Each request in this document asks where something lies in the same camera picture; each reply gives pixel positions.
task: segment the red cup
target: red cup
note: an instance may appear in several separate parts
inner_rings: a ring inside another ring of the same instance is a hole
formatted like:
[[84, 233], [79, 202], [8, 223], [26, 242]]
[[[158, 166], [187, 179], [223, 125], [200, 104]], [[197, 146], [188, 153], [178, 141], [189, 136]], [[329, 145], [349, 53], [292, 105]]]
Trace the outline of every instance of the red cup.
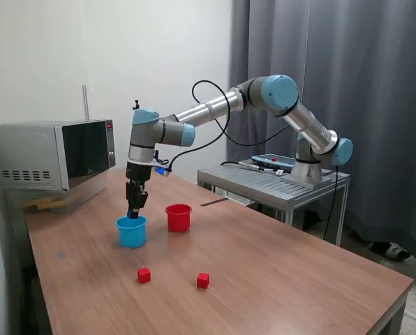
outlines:
[[191, 206], [187, 204], [172, 204], [166, 207], [168, 213], [168, 230], [170, 232], [185, 232], [189, 229], [189, 214]]

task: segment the blue joint cap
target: blue joint cap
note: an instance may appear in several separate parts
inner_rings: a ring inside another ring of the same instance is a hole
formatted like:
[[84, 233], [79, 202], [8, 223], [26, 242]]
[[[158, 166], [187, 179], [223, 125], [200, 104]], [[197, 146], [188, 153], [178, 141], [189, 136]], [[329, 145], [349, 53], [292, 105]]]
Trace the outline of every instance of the blue joint cap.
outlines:
[[184, 124], [181, 133], [180, 147], [190, 147], [195, 139], [195, 128], [192, 124]]
[[352, 156], [353, 149], [352, 141], [347, 138], [342, 138], [337, 145], [334, 157], [332, 158], [332, 164], [343, 165], [346, 164]]
[[270, 108], [288, 110], [298, 101], [298, 86], [287, 75], [271, 75], [262, 83], [261, 95]]
[[160, 119], [160, 114], [153, 110], [138, 108], [133, 113], [132, 124], [148, 124]]

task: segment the blue cup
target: blue cup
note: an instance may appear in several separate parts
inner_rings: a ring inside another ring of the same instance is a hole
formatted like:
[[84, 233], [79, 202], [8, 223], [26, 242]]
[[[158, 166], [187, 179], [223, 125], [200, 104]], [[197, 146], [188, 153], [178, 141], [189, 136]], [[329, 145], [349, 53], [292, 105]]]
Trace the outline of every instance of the blue cup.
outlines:
[[138, 248], [146, 242], [146, 222], [144, 216], [128, 218], [123, 216], [117, 220], [119, 244], [127, 248]]

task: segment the gray curtain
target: gray curtain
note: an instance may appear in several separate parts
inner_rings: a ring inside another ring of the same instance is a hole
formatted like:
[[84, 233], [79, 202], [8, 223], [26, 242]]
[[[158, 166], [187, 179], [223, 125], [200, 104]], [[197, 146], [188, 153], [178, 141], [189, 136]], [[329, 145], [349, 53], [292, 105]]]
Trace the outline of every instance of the gray curtain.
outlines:
[[[354, 142], [346, 223], [416, 257], [416, 0], [238, 0], [231, 84], [293, 77], [303, 104]], [[283, 120], [248, 109], [229, 134], [257, 142]], [[228, 141], [228, 158], [293, 156], [289, 130], [259, 147]]]

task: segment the metal rod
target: metal rod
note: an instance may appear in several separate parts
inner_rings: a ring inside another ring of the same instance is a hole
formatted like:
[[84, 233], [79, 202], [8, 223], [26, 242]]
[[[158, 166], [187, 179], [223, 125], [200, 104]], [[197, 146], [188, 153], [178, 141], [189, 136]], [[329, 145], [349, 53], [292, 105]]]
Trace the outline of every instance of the metal rod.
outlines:
[[84, 98], [84, 115], [86, 120], [90, 120], [89, 101], [87, 99], [87, 85], [82, 85], [82, 96]]

